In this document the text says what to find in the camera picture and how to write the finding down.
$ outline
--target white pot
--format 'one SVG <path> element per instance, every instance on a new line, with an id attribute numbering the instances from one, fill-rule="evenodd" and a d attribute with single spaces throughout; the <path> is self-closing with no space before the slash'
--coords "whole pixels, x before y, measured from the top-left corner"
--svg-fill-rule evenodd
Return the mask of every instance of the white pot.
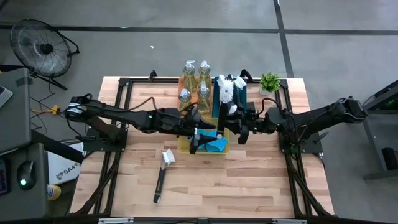
<path id="1" fill-rule="evenodd" d="M 263 90 L 262 88 L 260 88 L 260 95 L 262 96 L 271 96 L 273 94 L 273 92 L 269 92 L 267 90 Z"/>

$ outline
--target blue sponge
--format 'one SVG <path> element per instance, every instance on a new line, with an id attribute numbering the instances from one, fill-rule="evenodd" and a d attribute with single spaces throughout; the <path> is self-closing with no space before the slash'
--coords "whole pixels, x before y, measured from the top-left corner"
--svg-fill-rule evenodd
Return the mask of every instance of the blue sponge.
<path id="1" fill-rule="evenodd" d="M 216 130 L 206 131 L 205 129 L 198 129 L 198 134 L 215 137 L 217 134 L 217 131 Z M 198 149 L 205 149 L 208 152 L 223 152 L 227 143 L 228 143 L 228 140 L 226 138 L 223 138 L 223 139 L 215 140 L 215 141 L 209 142 L 207 144 L 201 145 L 201 146 L 199 146 Z"/>

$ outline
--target potted plant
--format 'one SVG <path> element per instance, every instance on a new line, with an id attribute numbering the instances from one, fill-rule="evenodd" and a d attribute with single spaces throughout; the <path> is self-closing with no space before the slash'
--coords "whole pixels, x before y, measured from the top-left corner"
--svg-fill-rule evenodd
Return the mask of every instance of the potted plant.
<path id="1" fill-rule="evenodd" d="M 261 74 L 260 95 L 269 96 L 276 90 L 279 90 L 279 75 L 269 72 L 267 75 Z"/>

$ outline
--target plastic bottle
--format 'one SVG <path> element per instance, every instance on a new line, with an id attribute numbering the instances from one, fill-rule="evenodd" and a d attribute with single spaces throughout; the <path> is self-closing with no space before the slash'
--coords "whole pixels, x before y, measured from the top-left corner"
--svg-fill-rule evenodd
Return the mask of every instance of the plastic bottle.
<path id="1" fill-rule="evenodd" d="M 207 64 L 207 61 L 202 61 L 199 67 L 199 83 L 203 80 L 206 82 L 206 87 L 210 90 L 211 89 L 211 78 L 210 78 L 210 66 Z"/>
<path id="2" fill-rule="evenodd" d="M 178 96 L 180 100 L 180 111 L 191 104 L 191 93 L 187 89 L 182 89 L 180 95 Z"/>
<path id="3" fill-rule="evenodd" d="M 198 111 L 200 114 L 210 113 L 210 90 L 206 87 L 206 81 L 202 81 L 198 90 Z"/>
<path id="4" fill-rule="evenodd" d="M 197 90 L 197 81 L 195 80 L 195 63 L 194 60 L 187 60 L 182 71 L 184 72 L 184 88 L 186 88 L 190 93 L 194 93 Z"/>

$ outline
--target black handle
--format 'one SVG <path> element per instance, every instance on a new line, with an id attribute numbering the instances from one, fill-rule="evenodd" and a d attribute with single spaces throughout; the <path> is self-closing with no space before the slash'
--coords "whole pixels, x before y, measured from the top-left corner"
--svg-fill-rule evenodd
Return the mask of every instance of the black handle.
<path id="1" fill-rule="evenodd" d="M 166 168 L 164 169 L 160 168 L 159 176 L 157 178 L 156 189 L 155 189 L 154 203 L 160 202 L 160 196 L 162 195 L 163 181 L 165 175 L 166 175 Z"/>

